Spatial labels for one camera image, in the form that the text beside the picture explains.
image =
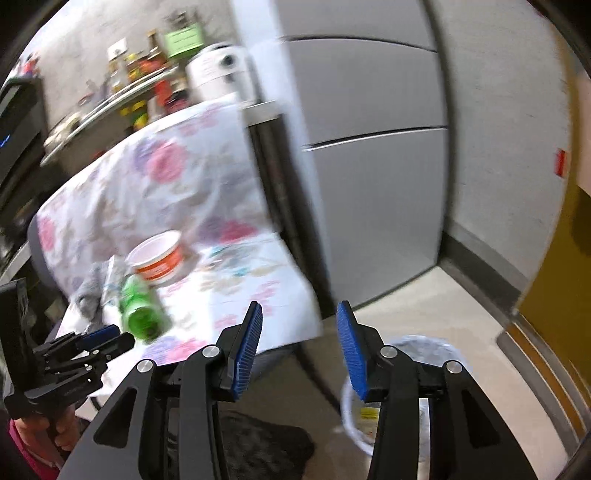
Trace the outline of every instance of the human hand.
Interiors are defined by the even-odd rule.
[[[53,461],[53,455],[47,451],[43,443],[39,441],[38,434],[49,428],[49,420],[41,415],[32,415],[15,420],[15,427],[27,449],[35,455],[49,461]],[[55,443],[66,452],[71,452],[80,439],[80,425],[76,418],[74,406],[70,406],[56,421],[57,436]]]

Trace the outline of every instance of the bottle on shelf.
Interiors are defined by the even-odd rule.
[[[144,76],[144,73],[139,67],[138,56],[135,53],[127,55],[126,63],[127,76],[130,83],[133,83]]]
[[[157,30],[151,30],[148,32],[148,45],[150,49],[148,52],[148,61],[157,62],[160,65],[158,68],[164,67],[168,63],[168,58],[164,53],[164,49],[158,42]]]
[[[119,65],[119,57],[109,62],[109,89],[111,95],[119,92],[125,85],[127,85],[127,70],[121,69]]]

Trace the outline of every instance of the gray cloth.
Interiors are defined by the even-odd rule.
[[[97,321],[95,317],[103,293],[103,285],[105,284],[106,264],[107,262],[93,263],[88,276],[74,293],[74,303],[82,316],[91,323]]]

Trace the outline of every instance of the white container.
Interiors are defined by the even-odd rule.
[[[256,90],[247,58],[245,48],[227,42],[204,48],[187,65],[191,89],[199,100],[237,93],[245,105],[255,104]]]
[[[442,366],[448,360],[457,360],[464,365],[468,370],[467,362],[464,356],[454,346],[447,343],[440,338],[426,337],[423,335],[405,335],[400,338],[386,343],[386,345],[394,345],[402,350],[410,358],[416,362],[424,364]],[[343,427],[347,436],[353,440],[353,443],[366,455],[372,456],[374,454],[374,441],[366,436],[362,431],[358,430],[355,417],[357,411],[362,406],[362,402],[353,391],[351,380],[347,377],[340,397],[340,410],[342,414]],[[423,475],[421,471],[424,469],[424,464],[428,462],[430,456],[429,442],[430,442],[430,423],[429,423],[429,402],[426,398],[420,398],[419,406],[419,478]]]
[[[140,243],[125,261],[151,285],[173,278],[183,266],[181,232],[169,230]]]

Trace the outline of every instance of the wall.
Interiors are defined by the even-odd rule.
[[[70,0],[24,51],[24,56],[32,51],[40,55],[50,126],[87,93],[87,80],[103,82],[109,46],[126,37],[130,52],[145,50],[149,30],[162,31],[175,9],[193,8],[199,9],[210,39],[235,40],[225,0]]]
[[[549,23],[526,0],[431,0],[447,44],[457,148],[447,230],[523,289],[563,198],[569,118]]]

